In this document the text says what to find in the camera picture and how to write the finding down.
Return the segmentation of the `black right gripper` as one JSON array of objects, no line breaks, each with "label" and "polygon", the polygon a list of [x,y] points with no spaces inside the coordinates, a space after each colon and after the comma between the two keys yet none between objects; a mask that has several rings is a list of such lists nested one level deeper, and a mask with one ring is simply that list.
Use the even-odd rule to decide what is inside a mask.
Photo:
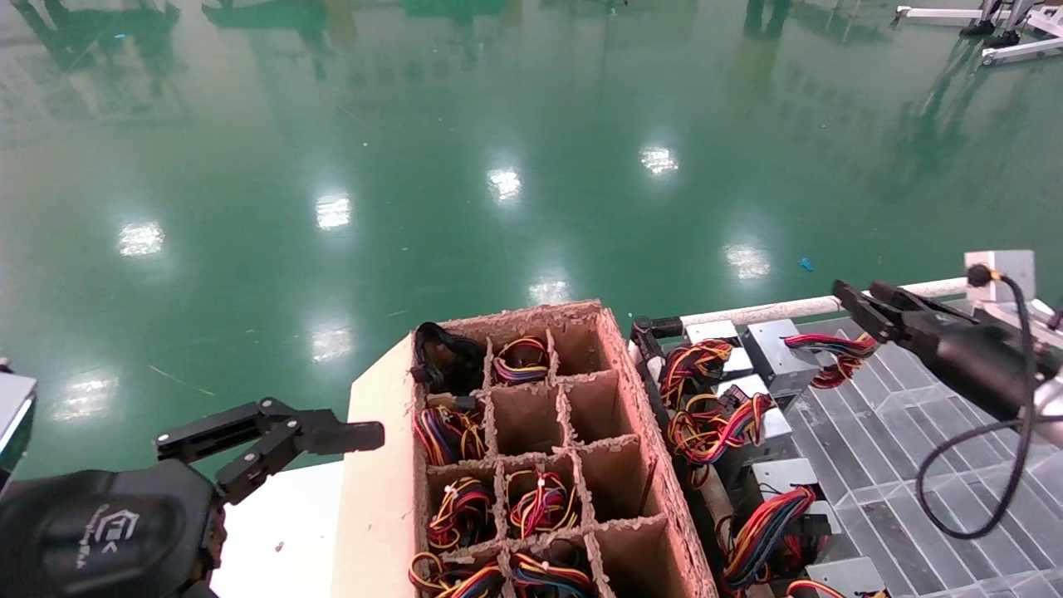
[{"label": "black right gripper", "polygon": [[910,351],[940,382],[994,418],[1020,416],[1026,382],[1043,382],[1043,352],[1033,352],[1034,370],[1027,370],[1020,334],[956,317],[947,304],[884,281],[861,289],[836,280],[834,296],[877,343]]}]

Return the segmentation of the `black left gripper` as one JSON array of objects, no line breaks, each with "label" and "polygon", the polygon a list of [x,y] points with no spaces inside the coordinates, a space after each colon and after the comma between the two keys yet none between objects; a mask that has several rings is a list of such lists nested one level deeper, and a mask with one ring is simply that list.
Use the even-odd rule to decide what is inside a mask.
[{"label": "black left gripper", "polygon": [[2,495],[4,597],[212,597],[227,533],[215,486],[166,461],[12,483]]}]

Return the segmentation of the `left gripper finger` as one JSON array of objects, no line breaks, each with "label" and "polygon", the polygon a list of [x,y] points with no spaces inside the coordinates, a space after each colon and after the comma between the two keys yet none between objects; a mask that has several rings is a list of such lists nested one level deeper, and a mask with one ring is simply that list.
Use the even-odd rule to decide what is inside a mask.
[{"label": "left gripper finger", "polygon": [[225,505],[236,506],[301,454],[342,455],[375,451],[386,443],[379,421],[342,423],[330,409],[293,409],[266,397],[157,435],[156,458],[193,464],[217,452],[240,449],[215,477]]}]

